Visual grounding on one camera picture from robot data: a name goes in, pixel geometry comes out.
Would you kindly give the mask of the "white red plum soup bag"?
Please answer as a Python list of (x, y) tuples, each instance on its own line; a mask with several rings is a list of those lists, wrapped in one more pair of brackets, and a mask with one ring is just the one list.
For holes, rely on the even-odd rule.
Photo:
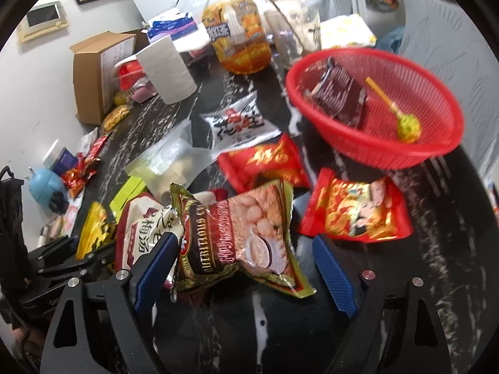
[(211, 256), (208, 231), (195, 233), (194, 219), (180, 216), (172, 205), (159, 203), (149, 193), (127, 202), (116, 234), (115, 267), (130, 270), (138, 259), (152, 251), (162, 235), (171, 232), (178, 237), (179, 258), (164, 282), (166, 289), (180, 291), (208, 286), (235, 274), (236, 265), (204, 271)]

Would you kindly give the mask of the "yellow black snack packet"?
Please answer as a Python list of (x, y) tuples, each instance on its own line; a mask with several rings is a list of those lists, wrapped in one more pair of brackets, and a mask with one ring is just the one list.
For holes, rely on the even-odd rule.
[(93, 202), (80, 233), (75, 253), (76, 260), (83, 260), (100, 247), (110, 244), (114, 239), (117, 225), (108, 219), (107, 211), (99, 202)]

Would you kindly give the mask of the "red cartoon snack packet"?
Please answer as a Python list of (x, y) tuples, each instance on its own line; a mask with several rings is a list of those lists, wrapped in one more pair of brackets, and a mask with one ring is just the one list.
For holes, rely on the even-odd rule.
[(384, 176), (371, 183), (345, 181), (321, 169), (298, 232), (363, 243), (401, 240), (413, 227), (401, 190)]

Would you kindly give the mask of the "nutritious cereal snack bag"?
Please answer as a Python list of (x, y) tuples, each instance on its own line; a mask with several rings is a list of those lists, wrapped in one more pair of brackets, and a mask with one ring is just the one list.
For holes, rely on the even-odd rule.
[(170, 194), (183, 225), (178, 290), (198, 290), (242, 271), (299, 299), (315, 294), (292, 249), (290, 183), (272, 180), (210, 205), (178, 184)]

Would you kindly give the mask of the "clear zip plastic bag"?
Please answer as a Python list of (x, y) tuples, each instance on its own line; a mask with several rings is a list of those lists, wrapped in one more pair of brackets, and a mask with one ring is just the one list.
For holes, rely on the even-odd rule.
[(181, 121), (124, 169), (141, 179), (162, 204), (169, 202), (172, 183), (188, 187), (216, 159), (213, 150), (193, 146), (191, 125), (189, 119)]

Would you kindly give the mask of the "red gold snack packet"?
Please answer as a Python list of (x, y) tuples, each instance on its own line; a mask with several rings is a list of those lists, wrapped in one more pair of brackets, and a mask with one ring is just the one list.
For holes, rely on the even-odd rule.
[(298, 147), (286, 134), (276, 143), (221, 153), (217, 164), (237, 193), (274, 179), (282, 179), (293, 187), (310, 188)]

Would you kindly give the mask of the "yellow green lollipop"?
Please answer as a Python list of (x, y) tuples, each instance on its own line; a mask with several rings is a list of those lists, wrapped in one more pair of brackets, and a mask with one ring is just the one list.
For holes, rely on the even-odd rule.
[(414, 114), (402, 112), (396, 102), (380, 88), (380, 86), (371, 78), (366, 78), (367, 85), (376, 92), (380, 98), (388, 105), (390, 111), (397, 119), (398, 140), (404, 144), (414, 144), (418, 142), (422, 127), (419, 119)]

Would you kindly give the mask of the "red plastic mesh basket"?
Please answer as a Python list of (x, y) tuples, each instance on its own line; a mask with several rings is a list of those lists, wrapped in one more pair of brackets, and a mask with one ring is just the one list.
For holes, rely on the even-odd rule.
[[(328, 117), (312, 104), (304, 92), (317, 84), (329, 57), (360, 85), (371, 78), (402, 112), (415, 115), (422, 129), (419, 140), (413, 144), (398, 140), (396, 117), (373, 89), (366, 90), (357, 128)], [(333, 149), (373, 168), (418, 165), (455, 150), (463, 138), (463, 113), (450, 89), (417, 63), (386, 51), (349, 47), (314, 52), (292, 66), (286, 89), (290, 102)]]

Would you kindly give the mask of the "dark brown snack packet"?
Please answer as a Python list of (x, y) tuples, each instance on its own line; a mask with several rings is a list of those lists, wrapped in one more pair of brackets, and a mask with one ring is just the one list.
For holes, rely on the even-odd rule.
[(366, 89), (332, 56), (317, 69), (322, 73), (313, 87), (304, 90), (304, 98), (329, 118), (358, 128), (364, 116)]

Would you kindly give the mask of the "red lidded plastic container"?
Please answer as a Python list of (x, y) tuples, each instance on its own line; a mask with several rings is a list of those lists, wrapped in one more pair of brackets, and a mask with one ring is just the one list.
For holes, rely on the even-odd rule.
[(132, 55), (116, 63), (113, 67), (113, 77), (116, 79), (118, 90), (128, 90), (135, 83), (145, 77), (145, 71), (137, 57)]

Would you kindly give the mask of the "white paper towel roll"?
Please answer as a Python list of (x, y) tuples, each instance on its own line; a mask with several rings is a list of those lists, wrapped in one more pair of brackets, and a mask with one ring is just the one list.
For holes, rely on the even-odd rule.
[(154, 41), (138, 51), (136, 57), (166, 105), (185, 100), (197, 90), (197, 84), (170, 36)]

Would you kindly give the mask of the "clear drinking glass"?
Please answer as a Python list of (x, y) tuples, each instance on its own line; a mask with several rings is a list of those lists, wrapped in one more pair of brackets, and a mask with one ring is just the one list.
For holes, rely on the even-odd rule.
[(314, 6), (287, 12), (278, 9), (264, 14), (278, 56), (287, 69), (300, 59), (322, 49), (320, 14)]

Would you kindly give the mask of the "light grey embossed chair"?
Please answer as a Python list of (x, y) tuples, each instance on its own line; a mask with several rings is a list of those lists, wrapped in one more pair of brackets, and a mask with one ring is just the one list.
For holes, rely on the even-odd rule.
[(454, 2), (404, 0), (399, 53), (436, 75), (464, 115), (462, 146), (480, 175), (498, 159), (498, 60), (468, 15)]

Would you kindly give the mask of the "iced tea plastic bottle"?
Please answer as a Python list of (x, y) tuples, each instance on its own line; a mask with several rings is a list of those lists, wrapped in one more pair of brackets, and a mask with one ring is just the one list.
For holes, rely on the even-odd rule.
[(255, 74), (270, 64), (272, 50), (253, 0), (207, 0), (201, 19), (228, 72)]

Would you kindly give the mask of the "white wall panel device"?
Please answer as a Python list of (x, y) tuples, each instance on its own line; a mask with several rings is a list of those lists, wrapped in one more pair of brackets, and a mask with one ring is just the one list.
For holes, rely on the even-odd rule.
[(33, 41), (41, 36), (60, 31), (69, 26), (67, 15), (60, 1), (34, 6), (17, 28), (20, 43)]

